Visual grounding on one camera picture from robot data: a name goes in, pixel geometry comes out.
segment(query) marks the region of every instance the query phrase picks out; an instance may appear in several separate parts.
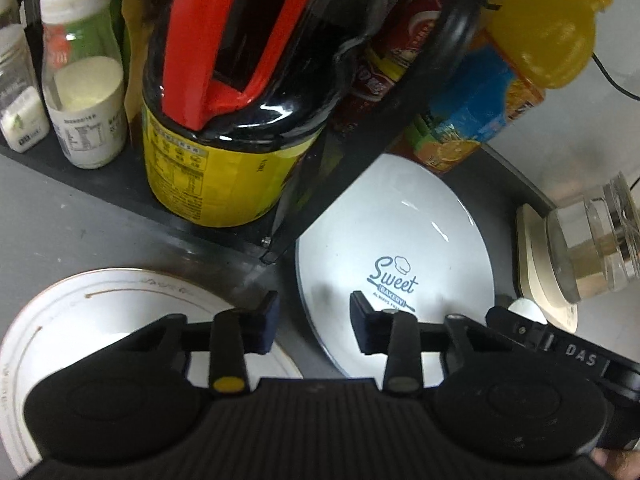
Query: white plate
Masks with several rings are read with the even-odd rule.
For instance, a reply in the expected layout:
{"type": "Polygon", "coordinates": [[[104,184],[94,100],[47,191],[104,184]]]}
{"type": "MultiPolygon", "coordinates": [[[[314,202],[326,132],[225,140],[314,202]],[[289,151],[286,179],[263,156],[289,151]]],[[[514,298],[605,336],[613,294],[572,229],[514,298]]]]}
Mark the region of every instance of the white plate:
{"type": "MultiPolygon", "coordinates": [[[[37,295],[15,318],[0,349],[0,435],[19,475],[40,461],[22,416],[29,391],[44,377],[173,312],[210,321],[231,305],[199,286],[141,269],[101,269],[71,276],[37,295]]],[[[188,379],[206,386],[206,352],[192,354],[188,379]]],[[[248,354],[251,387],[260,377],[300,378],[274,344],[248,354]]]]}
{"type": "MultiPolygon", "coordinates": [[[[381,155],[314,222],[298,240],[296,261],[327,355],[345,375],[378,384],[386,356],[360,353],[351,292],[361,290],[376,310],[402,309],[424,322],[457,313],[484,324],[494,306],[491,263],[473,218],[439,178],[395,155],[381,155]]],[[[422,364],[425,385],[439,384],[437,354],[423,354],[422,364]]]]}

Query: gray countertop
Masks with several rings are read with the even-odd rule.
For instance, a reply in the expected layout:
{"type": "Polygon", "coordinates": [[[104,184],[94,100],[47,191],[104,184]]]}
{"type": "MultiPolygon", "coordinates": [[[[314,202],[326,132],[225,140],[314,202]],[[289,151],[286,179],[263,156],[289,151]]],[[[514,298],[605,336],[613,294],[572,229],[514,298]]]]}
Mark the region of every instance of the gray countertop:
{"type": "MultiPolygon", "coordinates": [[[[499,175],[483,178],[483,168],[481,159],[470,160],[446,182],[478,224],[494,270],[497,302],[505,303],[515,297],[515,207],[526,200],[527,191],[520,184],[506,186],[499,175]]],[[[306,322],[292,251],[264,267],[235,251],[178,238],[7,158],[0,159],[0,207],[0,335],[33,296],[58,280],[102,267],[143,267],[199,283],[237,306],[251,307],[265,291],[278,290],[283,306],[279,343],[306,377],[340,376],[306,322]]],[[[14,477],[0,448],[0,480],[14,477]]]]}

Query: red handle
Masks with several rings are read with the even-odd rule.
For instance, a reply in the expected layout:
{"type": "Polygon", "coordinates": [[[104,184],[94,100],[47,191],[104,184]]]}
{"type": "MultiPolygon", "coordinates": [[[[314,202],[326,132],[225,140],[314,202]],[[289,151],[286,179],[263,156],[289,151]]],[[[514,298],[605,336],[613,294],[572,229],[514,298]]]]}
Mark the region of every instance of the red handle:
{"type": "Polygon", "coordinates": [[[212,79],[233,0],[174,0],[164,54],[162,111],[201,130],[212,117],[247,106],[267,86],[308,0],[285,0],[249,83],[238,91],[212,79]]]}

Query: hand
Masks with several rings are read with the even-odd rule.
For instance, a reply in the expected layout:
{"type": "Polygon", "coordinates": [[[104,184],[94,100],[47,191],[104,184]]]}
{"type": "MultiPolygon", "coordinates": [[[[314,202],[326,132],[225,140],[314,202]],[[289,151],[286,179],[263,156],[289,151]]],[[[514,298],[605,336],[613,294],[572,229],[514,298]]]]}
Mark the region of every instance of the hand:
{"type": "Polygon", "coordinates": [[[597,447],[591,459],[616,480],[640,478],[640,451],[622,451],[597,447]]]}

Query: wall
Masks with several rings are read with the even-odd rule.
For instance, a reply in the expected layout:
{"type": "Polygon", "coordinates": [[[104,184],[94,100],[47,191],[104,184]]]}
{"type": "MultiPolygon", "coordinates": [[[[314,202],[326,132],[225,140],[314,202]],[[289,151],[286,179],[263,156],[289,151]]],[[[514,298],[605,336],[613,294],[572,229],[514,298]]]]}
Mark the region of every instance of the wall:
{"type": "MultiPolygon", "coordinates": [[[[489,0],[501,3],[504,0],[489,0]]],[[[596,54],[624,88],[640,94],[640,0],[614,0],[598,16],[596,54]]],[[[640,175],[640,102],[623,96],[593,61],[491,146],[548,197],[566,203],[618,171],[640,175]]],[[[635,189],[640,203],[640,184],[635,189]]],[[[578,335],[640,361],[640,282],[581,303],[578,335]]]]}

